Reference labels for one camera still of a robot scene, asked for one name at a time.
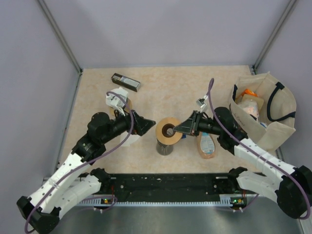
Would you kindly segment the wooden ring dripper holder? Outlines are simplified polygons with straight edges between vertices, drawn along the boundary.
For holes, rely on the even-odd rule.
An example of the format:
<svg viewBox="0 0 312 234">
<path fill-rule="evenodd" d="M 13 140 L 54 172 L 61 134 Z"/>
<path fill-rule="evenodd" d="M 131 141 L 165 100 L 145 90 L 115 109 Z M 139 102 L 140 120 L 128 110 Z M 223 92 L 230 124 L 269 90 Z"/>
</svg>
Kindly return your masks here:
<svg viewBox="0 0 312 234">
<path fill-rule="evenodd" d="M 129 113 L 129 110 L 133 108 L 132 102 L 131 102 L 130 99 L 127 99 L 127 104 L 128 104 L 128 106 L 129 106 L 129 108 L 125 106 L 125 107 L 123 108 L 123 110 L 124 110 L 124 112 Z M 112 107 L 109 107 L 109 113 L 110 113 L 112 116 L 115 115 L 114 109 L 113 109 Z"/>
</svg>

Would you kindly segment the white paper coffee filter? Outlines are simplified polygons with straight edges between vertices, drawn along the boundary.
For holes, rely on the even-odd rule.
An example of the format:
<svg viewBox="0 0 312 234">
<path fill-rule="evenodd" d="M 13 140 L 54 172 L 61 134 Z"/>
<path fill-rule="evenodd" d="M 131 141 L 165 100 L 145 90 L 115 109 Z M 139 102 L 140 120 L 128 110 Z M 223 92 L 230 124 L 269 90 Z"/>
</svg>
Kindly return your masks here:
<svg viewBox="0 0 312 234">
<path fill-rule="evenodd" d="M 128 92 L 127 92 L 125 89 L 123 89 L 122 87 L 118 87 L 118 88 L 115 88 L 115 89 L 113 89 L 113 90 L 111 90 L 111 91 L 108 91 L 108 92 L 106 93 L 106 96 L 109 95 L 109 94 L 113 94 L 113 95 L 115 95 L 115 96 L 118 97 L 118 98 L 121 98 L 121 97 L 119 96 L 119 94 L 128 97 Z"/>
</svg>

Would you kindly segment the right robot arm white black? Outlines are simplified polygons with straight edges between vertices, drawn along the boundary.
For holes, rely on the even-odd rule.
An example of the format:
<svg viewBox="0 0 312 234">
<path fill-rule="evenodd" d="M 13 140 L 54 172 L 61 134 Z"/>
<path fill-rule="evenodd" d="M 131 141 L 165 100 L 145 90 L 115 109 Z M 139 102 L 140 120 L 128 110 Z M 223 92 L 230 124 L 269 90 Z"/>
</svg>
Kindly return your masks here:
<svg viewBox="0 0 312 234">
<path fill-rule="evenodd" d="M 197 136 L 217 135 L 220 146 L 232 155 L 247 160 L 260 174 L 239 167 L 229 172 L 227 182 L 233 193 L 252 191 L 275 202 L 293 219 L 307 219 L 312 213 L 312 172 L 306 166 L 288 164 L 254 143 L 235 121 L 229 109 L 218 107 L 214 117 L 193 111 L 191 116 L 174 127 L 175 132 Z"/>
</svg>

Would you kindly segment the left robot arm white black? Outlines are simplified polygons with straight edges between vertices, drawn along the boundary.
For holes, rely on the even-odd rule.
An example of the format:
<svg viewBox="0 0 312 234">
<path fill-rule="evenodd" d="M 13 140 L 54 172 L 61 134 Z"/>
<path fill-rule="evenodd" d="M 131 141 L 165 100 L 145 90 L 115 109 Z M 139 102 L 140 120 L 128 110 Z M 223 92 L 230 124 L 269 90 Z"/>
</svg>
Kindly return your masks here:
<svg viewBox="0 0 312 234">
<path fill-rule="evenodd" d="M 30 196 L 18 199 L 18 209 L 26 220 L 24 231 L 30 234 L 32 227 L 39 234 L 48 234 L 82 200 L 97 192 L 108 192 L 111 182 L 100 168 L 90 172 L 79 184 L 73 186 L 72 183 L 94 162 L 108 155 L 107 142 L 124 132 L 143 136 L 155 124 L 154 120 L 143 118 L 135 111 L 115 119 L 104 112 L 94 114 L 87 125 L 87 133 L 55 173 Z"/>
</svg>

